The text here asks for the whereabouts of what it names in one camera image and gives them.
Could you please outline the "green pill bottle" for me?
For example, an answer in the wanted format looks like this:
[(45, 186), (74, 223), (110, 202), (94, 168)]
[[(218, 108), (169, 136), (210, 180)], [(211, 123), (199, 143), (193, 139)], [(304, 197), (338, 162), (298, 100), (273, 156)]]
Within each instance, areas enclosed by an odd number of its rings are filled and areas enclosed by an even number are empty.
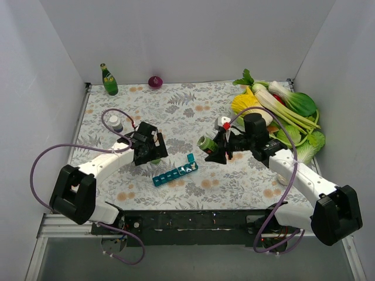
[(197, 146), (208, 155), (215, 152), (218, 148), (218, 145), (207, 136), (201, 136), (197, 141)]

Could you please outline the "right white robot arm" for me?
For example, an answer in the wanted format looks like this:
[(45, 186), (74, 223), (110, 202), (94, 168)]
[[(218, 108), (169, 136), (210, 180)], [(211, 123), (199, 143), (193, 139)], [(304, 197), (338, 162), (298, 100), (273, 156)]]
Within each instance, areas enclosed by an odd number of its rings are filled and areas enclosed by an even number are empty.
[(207, 162), (225, 165), (234, 152), (250, 151), (257, 161), (288, 179), (288, 186), (295, 187), (311, 204), (303, 209), (280, 199), (268, 208), (264, 222), (257, 228), (257, 238), (266, 228), (276, 233), (292, 227), (313, 232), (323, 244), (331, 246), (363, 226), (356, 191), (348, 185), (337, 186), (297, 161), (296, 153), (269, 137), (261, 114), (247, 114), (245, 131), (238, 135), (231, 131), (228, 117), (218, 118), (214, 127), (217, 130), (214, 139), (202, 136), (197, 142), (207, 153)]

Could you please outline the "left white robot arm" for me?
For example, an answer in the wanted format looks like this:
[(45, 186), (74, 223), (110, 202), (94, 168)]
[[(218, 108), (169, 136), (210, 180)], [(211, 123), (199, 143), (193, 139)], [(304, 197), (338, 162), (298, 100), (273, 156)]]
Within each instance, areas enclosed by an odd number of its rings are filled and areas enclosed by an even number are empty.
[(49, 206), (75, 223), (104, 223), (112, 234), (125, 226), (120, 209), (96, 199), (97, 187), (117, 170), (168, 156), (162, 133), (157, 127), (141, 122), (134, 131), (117, 139), (108, 152), (76, 167), (65, 165), (59, 173)]

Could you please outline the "teal weekly pill organizer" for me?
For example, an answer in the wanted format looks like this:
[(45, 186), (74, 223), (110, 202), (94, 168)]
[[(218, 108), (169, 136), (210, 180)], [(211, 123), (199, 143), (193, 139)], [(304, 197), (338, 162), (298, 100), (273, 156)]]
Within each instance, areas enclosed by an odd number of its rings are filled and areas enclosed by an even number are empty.
[[(192, 172), (197, 171), (198, 168), (199, 168), (196, 161), (195, 161), (195, 157), (192, 153), (187, 155), (187, 164), (196, 166), (196, 170), (194, 170)], [(179, 166), (175, 169), (172, 169), (168, 172), (162, 173), (158, 176), (153, 177), (152, 181), (153, 181), (154, 186), (159, 187), (161, 185), (167, 184), (169, 182), (172, 182), (174, 180), (177, 180), (177, 179), (189, 174), (189, 173), (186, 172), (185, 165), (186, 164), (184, 164), (182, 166)]]

